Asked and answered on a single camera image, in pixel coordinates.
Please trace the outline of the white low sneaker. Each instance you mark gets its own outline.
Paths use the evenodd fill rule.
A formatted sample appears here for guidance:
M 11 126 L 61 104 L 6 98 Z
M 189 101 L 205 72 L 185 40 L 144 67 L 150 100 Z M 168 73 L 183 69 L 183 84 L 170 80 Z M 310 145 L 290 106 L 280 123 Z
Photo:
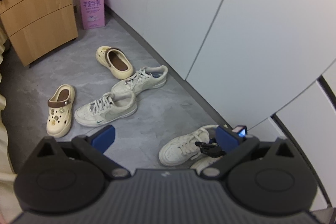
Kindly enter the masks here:
M 165 65 L 155 68 L 143 67 L 134 75 L 116 83 L 111 92 L 120 94 L 133 92 L 137 96 L 146 90 L 161 88 L 167 81 L 168 71 Z
M 137 111 L 133 92 L 108 92 L 75 111 L 75 120 L 85 127 L 99 127 L 118 119 L 126 118 Z

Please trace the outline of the white chunky sneaker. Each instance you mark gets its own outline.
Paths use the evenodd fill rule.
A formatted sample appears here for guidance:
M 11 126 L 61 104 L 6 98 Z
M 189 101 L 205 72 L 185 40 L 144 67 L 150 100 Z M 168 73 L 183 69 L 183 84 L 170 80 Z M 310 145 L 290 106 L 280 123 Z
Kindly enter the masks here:
M 195 170 L 198 175 L 201 174 L 202 170 L 208 168 L 213 163 L 220 160 L 222 157 L 203 157 L 200 160 L 196 161 L 192 166 L 190 166 L 191 169 Z

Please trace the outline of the cream clog with charms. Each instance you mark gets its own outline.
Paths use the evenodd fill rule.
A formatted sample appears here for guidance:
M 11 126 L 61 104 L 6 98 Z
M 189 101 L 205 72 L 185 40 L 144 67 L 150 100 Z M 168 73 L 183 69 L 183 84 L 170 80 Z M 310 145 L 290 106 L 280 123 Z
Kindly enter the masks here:
M 68 134 L 72 124 L 72 106 L 75 100 L 75 89 L 63 84 L 56 89 L 48 100 L 49 115 L 46 123 L 47 133 L 54 138 Z

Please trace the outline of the white chunky sneaker side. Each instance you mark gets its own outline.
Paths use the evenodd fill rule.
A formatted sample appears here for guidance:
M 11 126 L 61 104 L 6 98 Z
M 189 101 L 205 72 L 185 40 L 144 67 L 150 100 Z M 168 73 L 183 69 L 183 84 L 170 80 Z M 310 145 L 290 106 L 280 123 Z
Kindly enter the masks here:
M 202 126 L 190 134 L 178 136 L 165 144 L 159 151 L 158 158 L 162 165 L 172 167 L 182 165 L 189 160 L 201 156 L 201 151 L 196 142 L 210 143 L 210 130 L 216 130 L 218 125 Z

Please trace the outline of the cream clog brown insole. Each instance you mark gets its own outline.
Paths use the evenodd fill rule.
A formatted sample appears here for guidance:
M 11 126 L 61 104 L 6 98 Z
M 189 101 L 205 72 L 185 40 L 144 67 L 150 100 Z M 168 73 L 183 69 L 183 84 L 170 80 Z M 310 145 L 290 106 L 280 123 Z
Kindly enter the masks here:
M 133 66 L 125 54 L 117 48 L 99 47 L 96 51 L 96 60 L 108 68 L 112 75 L 119 80 L 127 79 L 133 75 Z

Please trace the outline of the white wardrobe doors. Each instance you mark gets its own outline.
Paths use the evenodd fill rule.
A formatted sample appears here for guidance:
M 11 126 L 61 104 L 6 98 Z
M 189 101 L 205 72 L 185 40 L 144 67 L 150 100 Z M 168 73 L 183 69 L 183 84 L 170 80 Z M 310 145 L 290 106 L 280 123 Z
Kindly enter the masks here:
M 292 137 L 335 205 L 335 0 L 106 0 L 231 126 Z

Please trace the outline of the wooden drawer nightstand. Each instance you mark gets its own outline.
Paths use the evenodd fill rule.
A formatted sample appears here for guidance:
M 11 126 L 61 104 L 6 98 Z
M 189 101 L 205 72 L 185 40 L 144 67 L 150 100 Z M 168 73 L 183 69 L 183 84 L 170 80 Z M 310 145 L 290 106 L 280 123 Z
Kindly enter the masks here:
M 78 37 L 72 0 L 3 0 L 1 23 L 24 66 Z

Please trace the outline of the pink milk carton box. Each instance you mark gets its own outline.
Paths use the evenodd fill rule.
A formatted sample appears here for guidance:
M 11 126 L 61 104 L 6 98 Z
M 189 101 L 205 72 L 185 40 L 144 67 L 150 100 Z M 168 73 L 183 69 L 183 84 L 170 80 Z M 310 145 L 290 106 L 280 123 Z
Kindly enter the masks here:
M 83 28 L 85 30 L 105 26 L 104 0 L 79 0 Z

